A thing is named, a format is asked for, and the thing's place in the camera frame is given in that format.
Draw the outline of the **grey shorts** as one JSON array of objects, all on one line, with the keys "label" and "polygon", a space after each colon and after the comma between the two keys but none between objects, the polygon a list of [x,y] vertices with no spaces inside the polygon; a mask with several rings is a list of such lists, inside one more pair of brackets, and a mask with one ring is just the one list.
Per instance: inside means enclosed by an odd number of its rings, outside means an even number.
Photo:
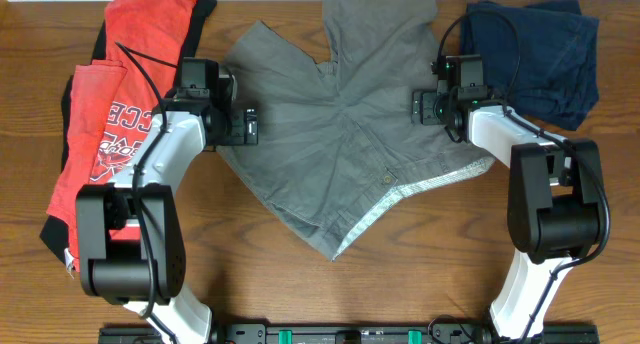
[{"label": "grey shorts", "polygon": [[486,151],[411,120],[436,85],[435,0],[323,0],[330,57],[314,61],[262,22],[225,63],[258,142],[221,156],[256,197],[326,258],[404,198],[484,174]]}]

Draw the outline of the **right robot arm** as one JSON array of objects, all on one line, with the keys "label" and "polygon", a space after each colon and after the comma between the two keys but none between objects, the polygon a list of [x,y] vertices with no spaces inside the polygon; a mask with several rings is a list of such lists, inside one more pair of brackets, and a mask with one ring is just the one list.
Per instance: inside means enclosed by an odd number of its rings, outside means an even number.
[{"label": "right robot arm", "polygon": [[547,330],[543,321],[567,274],[599,256],[609,239],[597,144],[547,132],[491,96],[478,55],[440,55],[431,70],[437,87],[414,91],[413,120],[443,127],[451,141],[484,149],[509,170],[507,226],[515,252],[488,323],[469,340],[578,341],[579,334]]}]

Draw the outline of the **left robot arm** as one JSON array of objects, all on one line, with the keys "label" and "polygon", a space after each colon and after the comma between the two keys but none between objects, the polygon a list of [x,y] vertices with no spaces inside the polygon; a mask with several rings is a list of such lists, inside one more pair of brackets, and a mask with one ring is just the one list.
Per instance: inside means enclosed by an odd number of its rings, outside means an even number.
[{"label": "left robot arm", "polygon": [[185,283],[174,194],[206,148],[255,145],[257,113],[234,106],[237,81],[215,61],[186,58],[129,164],[76,197],[81,286],[138,314],[162,343],[214,343],[213,311]]}]

